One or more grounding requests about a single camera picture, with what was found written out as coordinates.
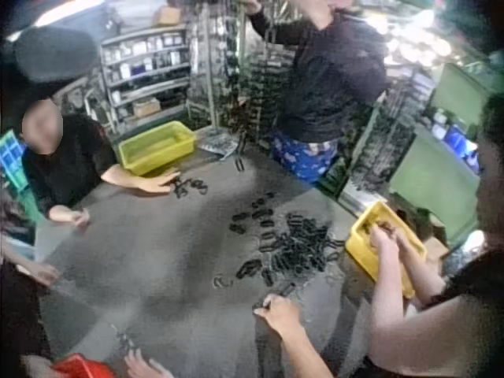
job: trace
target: store shelf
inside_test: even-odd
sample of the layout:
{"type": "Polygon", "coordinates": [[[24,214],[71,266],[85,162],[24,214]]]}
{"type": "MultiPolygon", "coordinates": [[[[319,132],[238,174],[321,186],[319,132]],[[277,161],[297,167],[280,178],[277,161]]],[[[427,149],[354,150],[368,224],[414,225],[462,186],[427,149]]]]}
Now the store shelf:
{"type": "Polygon", "coordinates": [[[102,46],[108,46],[108,45],[112,45],[114,43],[128,41],[129,39],[145,37],[145,36],[153,35],[153,34],[155,35],[155,34],[161,34],[161,33],[182,32],[186,29],[187,29],[187,25],[181,24],[178,26],[168,26],[165,28],[150,28],[150,29],[134,31],[133,33],[128,33],[127,35],[120,35],[118,37],[107,39],[102,42],[102,46]]]}
{"type": "Polygon", "coordinates": [[[148,51],[144,54],[132,55],[131,57],[123,57],[122,59],[119,59],[117,61],[110,61],[109,63],[104,62],[103,65],[110,67],[111,65],[118,65],[118,64],[123,63],[125,61],[131,61],[134,59],[139,59],[141,57],[148,57],[148,56],[150,56],[152,54],[156,54],[156,53],[162,53],[165,51],[184,50],[184,49],[188,49],[188,48],[189,48],[188,45],[170,46],[170,47],[165,47],[164,49],[160,49],[160,50],[148,51]]]}
{"type": "Polygon", "coordinates": [[[190,67],[191,67],[191,65],[189,63],[183,63],[181,65],[172,65],[170,67],[164,67],[162,69],[153,69],[151,71],[146,71],[146,72],[140,73],[138,75],[134,75],[132,77],[128,77],[127,79],[122,79],[122,80],[116,81],[114,83],[107,82],[107,87],[108,88],[114,88],[114,87],[118,87],[118,86],[120,86],[122,84],[129,83],[130,81],[141,79],[143,77],[160,75],[162,73],[167,73],[167,72],[175,71],[177,69],[189,69],[190,67]]]}
{"type": "Polygon", "coordinates": [[[119,102],[119,103],[113,103],[114,107],[122,106],[129,104],[130,102],[134,102],[135,100],[138,100],[139,98],[155,95],[156,93],[162,92],[162,91],[167,91],[168,89],[175,89],[179,87],[186,87],[189,85],[189,78],[184,77],[180,79],[175,79],[175,80],[170,80],[170,81],[165,81],[164,83],[158,83],[155,85],[151,85],[149,87],[143,87],[141,89],[138,89],[136,91],[132,91],[128,94],[128,98],[119,102]]]}
{"type": "Polygon", "coordinates": [[[155,122],[156,120],[160,120],[162,118],[169,117],[174,114],[183,112],[185,109],[186,109],[186,106],[184,104],[173,106],[172,108],[162,110],[161,112],[151,114],[150,116],[140,118],[138,120],[129,121],[128,128],[130,130],[132,130],[134,128],[139,128],[140,126],[143,126],[144,124],[149,124],[151,122],[155,122]]]}

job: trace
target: pajama pants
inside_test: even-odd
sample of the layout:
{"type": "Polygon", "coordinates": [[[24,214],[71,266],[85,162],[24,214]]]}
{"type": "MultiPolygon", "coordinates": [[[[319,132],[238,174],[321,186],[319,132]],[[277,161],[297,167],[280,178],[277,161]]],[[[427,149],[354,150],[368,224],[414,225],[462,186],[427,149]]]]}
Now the pajama pants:
{"type": "Polygon", "coordinates": [[[337,139],[323,143],[304,143],[275,132],[272,153],[275,161],[299,179],[315,183],[331,167],[338,152],[337,147],[337,139]]]}

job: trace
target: rack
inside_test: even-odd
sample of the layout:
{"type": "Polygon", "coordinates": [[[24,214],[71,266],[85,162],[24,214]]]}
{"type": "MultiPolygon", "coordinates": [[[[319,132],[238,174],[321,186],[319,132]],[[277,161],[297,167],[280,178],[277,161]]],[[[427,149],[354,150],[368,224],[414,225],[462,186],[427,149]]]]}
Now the rack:
{"type": "Polygon", "coordinates": [[[103,82],[119,134],[184,111],[191,74],[187,42],[185,24],[102,42],[103,82]]]}

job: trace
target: shelf with items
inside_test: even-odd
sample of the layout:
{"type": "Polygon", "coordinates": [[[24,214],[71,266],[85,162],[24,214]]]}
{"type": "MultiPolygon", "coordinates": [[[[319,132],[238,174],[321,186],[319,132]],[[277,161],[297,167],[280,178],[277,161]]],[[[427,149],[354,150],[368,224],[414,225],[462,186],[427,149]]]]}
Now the shelf with items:
{"type": "Polygon", "coordinates": [[[191,76],[185,25],[108,39],[102,43],[101,60],[119,133],[185,106],[191,76]]]}

